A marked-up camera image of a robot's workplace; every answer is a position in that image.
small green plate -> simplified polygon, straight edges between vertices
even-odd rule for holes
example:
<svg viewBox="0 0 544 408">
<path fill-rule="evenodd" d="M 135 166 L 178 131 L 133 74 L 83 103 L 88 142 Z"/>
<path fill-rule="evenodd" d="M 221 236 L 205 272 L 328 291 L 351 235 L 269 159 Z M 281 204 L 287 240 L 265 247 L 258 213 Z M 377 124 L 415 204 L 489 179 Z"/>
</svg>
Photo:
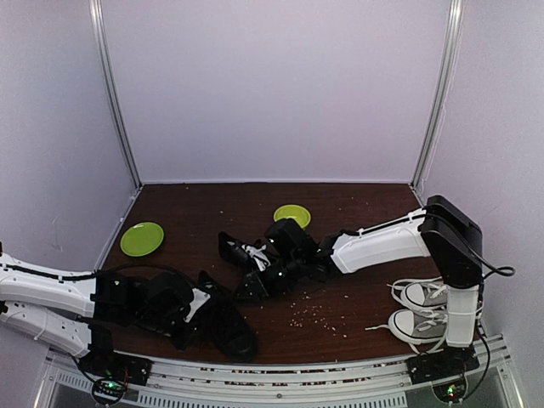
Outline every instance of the small green plate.
<svg viewBox="0 0 544 408">
<path fill-rule="evenodd" d="M 278 221 L 282 218 L 293 218 L 303 230 L 306 230 L 312 216 L 304 207 L 296 204 L 287 204 L 286 206 L 281 206 L 274 212 L 274 221 Z"/>
<path fill-rule="evenodd" d="M 129 257 L 143 257 L 155 251 L 163 239 L 164 231 L 159 224 L 136 224 L 122 236 L 121 250 Z"/>
</svg>

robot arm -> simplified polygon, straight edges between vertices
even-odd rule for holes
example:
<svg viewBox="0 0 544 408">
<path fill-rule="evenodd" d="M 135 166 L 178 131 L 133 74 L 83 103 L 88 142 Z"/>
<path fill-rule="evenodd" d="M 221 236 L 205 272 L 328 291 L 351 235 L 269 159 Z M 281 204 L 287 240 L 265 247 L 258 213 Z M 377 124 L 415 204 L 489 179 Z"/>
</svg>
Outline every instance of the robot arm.
<svg viewBox="0 0 544 408">
<path fill-rule="evenodd" d="M 32 303 L 3 302 L 0 321 L 30 334 L 34 340 L 43 340 L 57 349 L 77 357 L 90 352 L 93 329 L 89 325 L 65 317 Z"/>
<path fill-rule="evenodd" d="M 483 283 L 482 234 L 479 226 L 444 197 L 428 199 L 424 208 L 385 224 L 343 231 L 319 245 L 296 222 L 282 219 L 265 236 L 279 253 L 270 266 L 256 268 L 252 253 L 262 252 L 221 233 L 219 253 L 246 273 L 236 296 L 262 300 L 289 289 L 303 276 L 351 274 L 365 267 L 402 258 L 432 257 L 448 286 L 446 342 L 464 348 L 473 341 L 473 328 Z"/>
<path fill-rule="evenodd" d="M 25 263 L 0 253 L 0 299 L 66 310 L 82 317 L 93 317 L 96 279 L 68 281 L 65 277 L 83 276 L 85 273 L 67 272 Z M 42 274 L 56 275 L 59 279 L 46 278 L 23 272 L 32 270 Z"/>
</svg>

white backdrop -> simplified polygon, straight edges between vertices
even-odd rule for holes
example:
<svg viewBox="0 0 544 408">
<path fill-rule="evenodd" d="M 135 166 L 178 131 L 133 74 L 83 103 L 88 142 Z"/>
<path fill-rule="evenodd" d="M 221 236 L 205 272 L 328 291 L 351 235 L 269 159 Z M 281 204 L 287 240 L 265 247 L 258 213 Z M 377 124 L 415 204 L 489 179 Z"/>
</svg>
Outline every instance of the white backdrop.
<svg viewBox="0 0 544 408">
<path fill-rule="evenodd" d="M 92 269 L 133 186 L 85 0 L 0 2 L 0 241 L 35 264 Z M 48 347 L 0 327 L 0 406 L 31 406 Z"/>
<path fill-rule="evenodd" d="M 143 181 L 409 181 L 449 4 L 104 2 Z"/>
<path fill-rule="evenodd" d="M 484 323 L 502 332 L 528 391 L 544 387 L 544 3 L 467 2 L 454 82 L 425 198 L 442 194 L 484 231 L 513 278 L 485 283 Z"/>
</svg>

wooden table surface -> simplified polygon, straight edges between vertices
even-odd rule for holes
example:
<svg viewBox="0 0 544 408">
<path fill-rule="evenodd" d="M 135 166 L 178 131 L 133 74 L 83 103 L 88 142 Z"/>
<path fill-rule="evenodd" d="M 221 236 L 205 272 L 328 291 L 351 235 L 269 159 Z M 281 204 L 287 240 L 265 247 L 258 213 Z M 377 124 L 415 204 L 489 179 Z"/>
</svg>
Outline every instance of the wooden table surface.
<svg viewBox="0 0 544 408">
<path fill-rule="evenodd" d="M 134 204 L 105 267 L 130 263 L 166 264 L 193 278 L 205 269 L 235 289 L 241 272 L 218 255 L 217 234 L 224 230 L 241 241 L 262 238 L 274 210 L 296 203 L 312 214 L 309 232 L 317 241 L 340 229 L 358 229 L 401 217 L 418 207 L 404 184 L 172 184 L 145 186 Z M 152 221 L 165 240 L 145 258 L 129 258 L 119 241 L 132 225 Z M 127 275 L 152 276 L 136 269 Z M 438 276 L 430 258 L 372 266 L 326 284 L 301 282 L 295 290 L 261 304 L 239 305 L 258 335 L 257 364 L 297 364 L 364 360 L 410 353 L 388 330 L 365 331 L 387 323 L 401 309 L 387 284 L 401 278 Z M 115 346 L 157 357 L 227 361 L 210 342 L 177 351 L 165 337 L 135 327 L 108 326 Z"/>
</svg>

white shoelace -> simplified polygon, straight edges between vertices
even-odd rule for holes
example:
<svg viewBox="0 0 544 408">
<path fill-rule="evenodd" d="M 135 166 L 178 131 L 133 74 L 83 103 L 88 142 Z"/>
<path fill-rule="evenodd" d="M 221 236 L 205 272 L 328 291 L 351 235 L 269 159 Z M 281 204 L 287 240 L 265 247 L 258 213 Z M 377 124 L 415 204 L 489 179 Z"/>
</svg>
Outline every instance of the white shoelace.
<svg viewBox="0 0 544 408">
<path fill-rule="evenodd" d="M 422 283 L 423 285 L 434 289 L 435 292 L 431 294 L 431 298 L 435 299 L 440 294 L 444 293 L 447 290 L 446 285 L 438 285 L 436 281 L 440 281 L 442 278 L 433 278 L 433 279 L 399 279 L 393 282 L 393 285 L 388 285 L 391 288 L 391 297 L 402 304 L 404 307 L 410 309 L 409 305 L 405 304 L 402 299 L 395 293 L 395 291 L 402 291 L 406 286 L 411 283 Z"/>
<path fill-rule="evenodd" d="M 264 251 L 266 251 L 266 245 L 263 245 L 260 248 L 256 248 L 255 246 L 244 244 L 241 246 L 241 249 L 246 251 L 247 255 L 249 255 L 252 259 L 255 259 L 258 270 L 260 270 L 261 272 L 263 272 L 270 266 L 269 258 L 264 253 Z"/>
<path fill-rule="evenodd" d="M 428 330 L 428 329 L 430 329 L 432 327 L 435 327 L 435 326 L 438 326 L 438 325 L 447 325 L 447 323 L 448 323 L 448 315 L 445 312 L 438 313 L 436 310 L 424 309 L 424 310 L 420 311 L 420 314 L 425 315 L 425 317 L 428 317 L 429 320 L 425 320 L 425 321 L 421 322 L 419 325 L 417 325 L 415 327 L 415 330 L 417 330 L 418 332 L 425 332 L 426 330 Z M 380 325 L 380 326 L 373 326 L 373 327 L 366 327 L 365 328 L 365 330 L 377 330 L 377 329 L 391 330 L 389 325 Z M 440 338 L 440 340 L 430 350 L 426 351 L 425 353 L 432 353 L 432 352 L 438 350 L 440 348 L 440 346 L 442 346 L 442 344 L 445 341 L 445 334 L 446 334 L 446 331 L 444 331 L 444 335 Z M 414 353 L 416 353 L 416 354 L 421 353 L 421 351 L 419 351 L 414 344 L 408 343 L 408 345 L 414 351 Z"/>
</svg>

